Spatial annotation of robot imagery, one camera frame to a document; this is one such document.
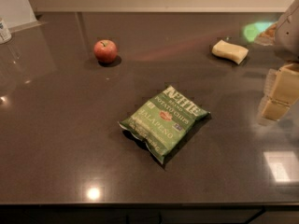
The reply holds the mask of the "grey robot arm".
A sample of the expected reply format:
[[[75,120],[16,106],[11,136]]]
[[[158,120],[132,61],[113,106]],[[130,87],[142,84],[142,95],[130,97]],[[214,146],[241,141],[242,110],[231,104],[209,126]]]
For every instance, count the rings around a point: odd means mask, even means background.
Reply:
[[[299,100],[299,0],[294,0],[280,16],[274,33],[274,52],[284,61],[270,69],[258,108],[259,122],[279,121]]]

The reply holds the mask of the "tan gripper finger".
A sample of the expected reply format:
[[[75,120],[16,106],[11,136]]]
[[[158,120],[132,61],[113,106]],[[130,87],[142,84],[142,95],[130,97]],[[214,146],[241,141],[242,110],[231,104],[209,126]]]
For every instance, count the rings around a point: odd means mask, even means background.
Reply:
[[[284,63],[277,70],[277,77],[265,108],[263,119],[278,121],[299,100],[299,63]]]

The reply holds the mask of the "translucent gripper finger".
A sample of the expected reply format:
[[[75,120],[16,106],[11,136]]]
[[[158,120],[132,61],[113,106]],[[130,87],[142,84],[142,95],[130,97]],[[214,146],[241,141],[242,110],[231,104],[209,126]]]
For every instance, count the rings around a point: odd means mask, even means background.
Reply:
[[[261,99],[261,102],[258,107],[259,112],[262,112],[263,109],[265,108],[265,105],[268,101],[269,94],[270,94],[272,87],[275,83],[276,77],[277,77],[277,70],[270,69],[265,78],[265,83],[263,86],[263,98]]]

